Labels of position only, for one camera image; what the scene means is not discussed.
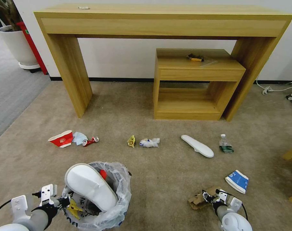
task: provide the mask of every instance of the crumpled plastic bag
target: crumpled plastic bag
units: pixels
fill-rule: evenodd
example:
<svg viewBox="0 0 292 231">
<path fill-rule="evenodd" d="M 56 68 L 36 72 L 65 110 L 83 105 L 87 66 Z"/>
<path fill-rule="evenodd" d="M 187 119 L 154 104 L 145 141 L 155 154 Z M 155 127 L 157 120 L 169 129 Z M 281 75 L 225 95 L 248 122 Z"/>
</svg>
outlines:
<svg viewBox="0 0 292 231">
<path fill-rule="evenodd" d="M 141 147 L 145 147 L 145 148 L 151 148 L 151 147 L 159 147 L 158 146 L 158 143 L 160 143 L 160 138 L 153 138 L 152 140 L 151 139 L 142 139 L 140 142 L 139 142 L 139 145 Z"/>
<path fill-rule="evenodd" d="M 64 209 L 67 220 L 80 230 L 85 231 L 102 231 L 104 229 L 110 229 L 112 227 L 118 227 L 124 221 L 125 214 L 129 207 L 131 199 L 130 189 L 130 174 L 127 168 L 118 162 L 107 163 L 96 161 L 89 165 L 94 167 L 97 171 L 103 169 L 107 175 L 113 179 L 112 189 L 116 192 L 118 202 L 116 206 L 107 212 L 100 212 L 98 215 L 93 215 L 91 211 L 88 211 L 88 200 L 74 193 L 74 200 L 78 207 L 83 208 L 83 212 L 78 211 L 78 220 L 69 211 Z M 68 188 L 65 187 L 62 196 L 68 193 Z"/>
</svg>

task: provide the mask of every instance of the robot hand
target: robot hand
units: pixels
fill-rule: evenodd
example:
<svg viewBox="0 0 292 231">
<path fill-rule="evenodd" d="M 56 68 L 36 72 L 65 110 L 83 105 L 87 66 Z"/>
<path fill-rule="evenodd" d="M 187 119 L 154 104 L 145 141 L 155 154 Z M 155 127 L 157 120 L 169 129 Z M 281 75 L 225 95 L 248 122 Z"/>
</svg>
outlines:
<svg viewBox="0 0 292 231">
<path fill-rule="evenodd" d="M 70 205 L 69 195 L 56 199 L 57 185 L 55 184 L 43 186 L 41 191 L 32 195 L 41 198 L 41 202 L 31 212 L 29 211 L 32 207 L 31 196 L 22 195 L 7 202 L 11 202 L 14 220 L 12 224 L 1 226 L 0 231 L 43 231 L 51 224 L 59 210 Z"/>
<path fill-rule="evenodd" d="M 210 196 L 203 190 L 203 198 L 211 203 L 214 212 L 220 220 L 220 228 L 223 231 L 252 231 L 252 227 L 247 220 L 247 213 L 242 201 L 233 195 L 221 190 L 216 190 L 216 195 Z M 237 213 L 240 207 L 244 208 L 246 218 Z"/>
</svg>

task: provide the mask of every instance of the small wooden cabinet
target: small wooden cabinet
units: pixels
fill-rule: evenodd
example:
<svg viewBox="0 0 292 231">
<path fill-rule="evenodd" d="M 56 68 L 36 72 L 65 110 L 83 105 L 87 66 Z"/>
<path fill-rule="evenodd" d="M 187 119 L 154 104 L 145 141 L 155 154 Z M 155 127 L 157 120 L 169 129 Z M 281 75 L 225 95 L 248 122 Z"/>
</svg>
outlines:
<svg viewBox="0 0 292 231">
<path fill-rule="evenodd" d="M 188 54 L 202 55 L 204 62 Z M 245 68 L 223 49 L 156 50 L 155 119 L 219 120 Z M 210 81 L 207 89 L 161 88 L 161 81 Z"/>
</svg>

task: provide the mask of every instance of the green label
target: green label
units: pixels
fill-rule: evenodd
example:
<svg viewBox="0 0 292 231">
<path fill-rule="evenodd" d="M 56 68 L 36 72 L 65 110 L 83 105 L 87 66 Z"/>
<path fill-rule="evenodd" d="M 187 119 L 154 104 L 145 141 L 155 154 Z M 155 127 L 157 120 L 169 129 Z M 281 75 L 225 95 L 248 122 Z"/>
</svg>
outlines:
<svg viewBox="0 0 292 231">
<path fill-rule="evenodd" d="M 225 153 L 233 153 L 234 150 L 232 148 L 232 146 L 220 146 L 221 151 L 225 152 Z"/>
</svg>

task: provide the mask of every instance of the potted plant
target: potted plant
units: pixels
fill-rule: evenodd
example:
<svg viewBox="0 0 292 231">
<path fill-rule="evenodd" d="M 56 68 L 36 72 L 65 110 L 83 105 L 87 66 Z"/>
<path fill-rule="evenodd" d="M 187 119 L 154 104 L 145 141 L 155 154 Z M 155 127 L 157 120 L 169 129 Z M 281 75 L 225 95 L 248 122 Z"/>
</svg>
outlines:
<svg viewBox="0 0 292 231">
<path fill-rule="evenodd" d="M 4 40 L 22 69 L 39 68 L 23 32 L 16 25 L 22 18 L 13 0 L 0 0 L 0 19 L 6 26 L 0 27 L 0 37 Z"/>
</svg>

